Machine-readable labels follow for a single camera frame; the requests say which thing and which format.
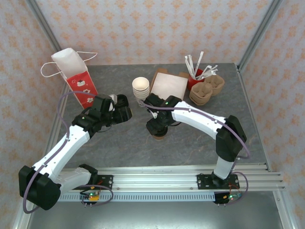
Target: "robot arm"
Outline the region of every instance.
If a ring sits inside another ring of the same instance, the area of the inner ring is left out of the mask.
[[[27,200],[44,210],[53,207],[61,194],[81,185],[96,184],[97,170],[88,165],[80,165],[76,170],[64,175],[60,175],[60,172],[76,151],[100,131],[102,126],[109,127],[126,122],[132,117],[126,96],[118,95],[116,98],[106,95],[96,96],[92,107],[85,109],[74,118],[72,126],[69,128],[70,134],[66,145],[47,165],[45,162],[63,145],[67,134],[39,162],[31,168],[24,166],[19,171],[21,197],[24,197],[30,179],[41,166],[43,168],[35,177]]]
[[[233,134],[217,121],[231,127],[245,142],[246,136],[238,119],[232,115],[228,118],[224,118],[203,112],[174,96],[170,96],[166,100],[163,100],[155,94],[150,94],[144,103],[156,107],[185,108],[184,110],[157,110],[149,108],[149,112],[153,114],[153,118],[147,122],[146,128],[151,135],[163,136],[167,133],[167,127],[169,125],[174,122],[182,122],[207,133],[216,141],[218,159],[216,168],[213,171],[213,183],[221,188],[224,180],[226,180],[231,172],[238,153],[243,147]],[[190,110],[204,113],[207,116],[212,117],[212,119],[195,112],[190,112]]]

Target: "gift bag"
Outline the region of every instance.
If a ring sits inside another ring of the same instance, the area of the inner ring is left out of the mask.
[[[91,53],[95,55],[87,60],[83,60],[78,53]],[[97,95],[98,93],[85,64],[85,61],[91,60],[96,55],[97,52],[76,52],[72,48],[61,50],[51,56],[54,62],[45,63],[41,67],[41,74],[43,77],[51,77],[61,74],[72,91],[82,91]],[[47,64],[56,64],[60,72],[47,76],[44,75],[42,69]],[[91,95],[75,94],[75,97],[83,108],[92,106],[94,98]]]

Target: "stacked paper cups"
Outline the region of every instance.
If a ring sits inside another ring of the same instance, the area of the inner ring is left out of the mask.
[[[132,82],[133,94],[140,106],[140,100],[145,100],[149,95],[149,81],[144,77],[135,78]]]

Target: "gray table surface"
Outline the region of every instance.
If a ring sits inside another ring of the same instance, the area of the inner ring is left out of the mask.
[[[265,163],[263,147],[255,131],[235,65],[233,63],[217,65],[218,74],[225,80],[223,90],[204,106],[197,107],[189,99],[189,91],[186,91],[184,100],[194,107],[217,116],[236,116],[242,124],[248,138],[246,143],[252,153],[250,159],[239,161],[239,163]],[[105,133],[96,133],[78,150],[66,167],[78,167],[83,163],[96,168],[216,163],[215,141],[189,125],[181,124],[169,128],[166,137],[161,141],[155,140],[149,134],[145,124],[152,116],[145,108],[137,104],[132,92],[132,81],[136,77],[143,76],[151,82],[158,68],[166,68],[173,74],[187,72],[185,64],[88,66],[97,91],[103,94],[126,95],[133,117],[128,122],[114,125]],[[77,100],[72,95],[69,96],[64,119],[71,123],[81,111],[82,107]],[[60,137],[64,133],[62,126]]]

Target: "orange floral wallpaper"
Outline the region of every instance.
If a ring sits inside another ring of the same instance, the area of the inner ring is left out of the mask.
[[[284,0],[243,72],[272,168],[305,225],[305,4]]]
[[[90,64],[239,63],[272,0],[37,0],[62,48]]]
[[[0,34],[0,221],[12,228],[18,172],[44,153],[63,80],[40,74],[54,50],[26,1],[0,1]]]

